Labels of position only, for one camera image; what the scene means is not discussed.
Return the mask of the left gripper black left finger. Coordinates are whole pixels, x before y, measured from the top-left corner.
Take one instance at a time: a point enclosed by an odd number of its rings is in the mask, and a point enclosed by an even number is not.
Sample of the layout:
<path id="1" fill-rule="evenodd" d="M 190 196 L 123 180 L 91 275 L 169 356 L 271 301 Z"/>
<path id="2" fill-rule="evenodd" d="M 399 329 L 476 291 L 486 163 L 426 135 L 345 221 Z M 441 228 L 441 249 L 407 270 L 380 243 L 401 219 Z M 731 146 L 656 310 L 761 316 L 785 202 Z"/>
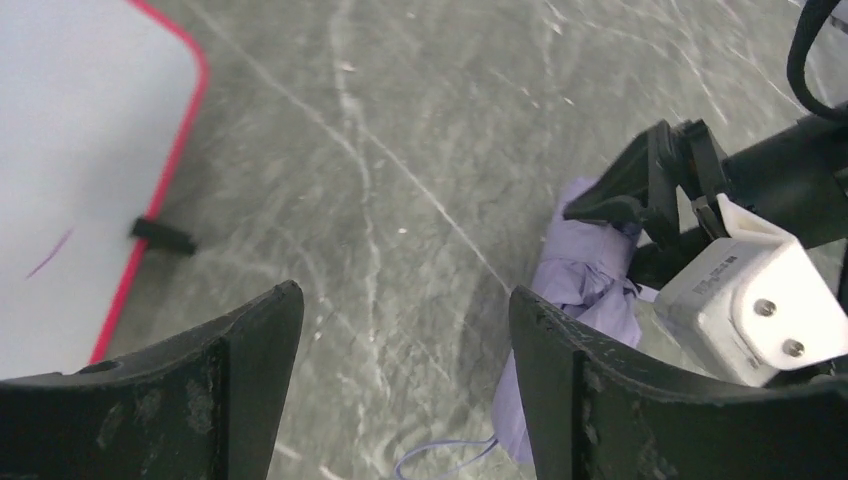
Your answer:
<path id="1" fill-rule="evenodd" d="M 73 374 L 1 384 L 5 479 L 263 479 L 304 318 L 294 281 Z"/>

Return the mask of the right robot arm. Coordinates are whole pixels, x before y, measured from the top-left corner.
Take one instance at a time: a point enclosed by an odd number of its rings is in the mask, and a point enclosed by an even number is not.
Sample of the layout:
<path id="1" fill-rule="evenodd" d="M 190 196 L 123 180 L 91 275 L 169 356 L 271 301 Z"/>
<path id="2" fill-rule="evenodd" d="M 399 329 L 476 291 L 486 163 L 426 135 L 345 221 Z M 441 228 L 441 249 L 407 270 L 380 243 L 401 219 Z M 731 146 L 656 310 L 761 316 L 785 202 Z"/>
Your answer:
<path id="1" fill-rule="evenodd" d="M 845 238 L 847 106 L 820 102 L 805 75 L 809 51 L 836 7 L 834 1 L 806 2 L 789 49 L 787 79 L 808 116 L 733 155 L 725 154 L 701 120 L 677 126 L 660 121 L 568 204 L 564 218 L 641 226 L 651 241 L 637 250 L 629 276 L 652 288 L 728 236 L 721 194 L 793 234 L 805 248 Z"/>

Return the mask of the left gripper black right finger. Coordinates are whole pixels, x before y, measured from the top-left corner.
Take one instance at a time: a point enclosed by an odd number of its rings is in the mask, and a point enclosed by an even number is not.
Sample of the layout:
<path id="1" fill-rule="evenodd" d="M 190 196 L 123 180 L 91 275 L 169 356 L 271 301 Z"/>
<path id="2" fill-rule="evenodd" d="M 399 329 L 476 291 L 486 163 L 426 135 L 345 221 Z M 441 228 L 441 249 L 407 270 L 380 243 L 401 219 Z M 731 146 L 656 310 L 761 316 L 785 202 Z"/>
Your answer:
<path id="1" fill-rule="evenodd" d="M 658 361 L 531 290 L 510 297 L 540 479 L 843 479 L 847 379 L 751 388 Z"/>

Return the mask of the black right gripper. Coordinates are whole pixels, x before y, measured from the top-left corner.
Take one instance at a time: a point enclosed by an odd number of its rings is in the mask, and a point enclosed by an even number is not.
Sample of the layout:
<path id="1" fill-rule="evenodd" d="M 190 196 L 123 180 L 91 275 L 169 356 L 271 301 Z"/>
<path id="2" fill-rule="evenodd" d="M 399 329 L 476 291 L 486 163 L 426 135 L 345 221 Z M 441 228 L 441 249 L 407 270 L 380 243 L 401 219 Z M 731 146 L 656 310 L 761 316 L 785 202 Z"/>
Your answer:
<path id="1" fill-rule="evenodd" d="M 637 135 L 603 175 L 563 210 L 565 220 L 639 224 L 628 276 L 660 289 L 713 240 L 727 235 L 716 195 L 726 186 L 726 153 L 707 124 L 661 121 Z"/>

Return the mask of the white and black folding umbrella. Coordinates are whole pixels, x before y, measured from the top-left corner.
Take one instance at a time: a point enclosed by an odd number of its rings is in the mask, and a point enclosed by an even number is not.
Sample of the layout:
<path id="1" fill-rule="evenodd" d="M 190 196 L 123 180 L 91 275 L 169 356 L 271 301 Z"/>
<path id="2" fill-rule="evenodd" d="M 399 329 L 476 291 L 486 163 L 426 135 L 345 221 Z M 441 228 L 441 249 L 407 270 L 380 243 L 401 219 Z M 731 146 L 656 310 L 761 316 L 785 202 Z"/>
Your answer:
<path id="1" fill-rule="evenodd" d="M 639 287 L 627 279 L 641 229 L 566 220 L 563 211 L 571 201 L 596 183 L 580 177 L 567 185 L 546 232 L 531 290 L 579 322 L 629 346 L 641 339 L 635 314 Z M 510 353 L 499 379 L 491 414 L 493 435 L 487 440 L 440 440 L 420 445 L 395 465 L 395 476 L 404 479 L 404 463 L 437 447 L 482 446 L 474 458 L 440 474 L 446 479 L 500 446 L 521 464 L 533 461 L 514 354 Z"/>

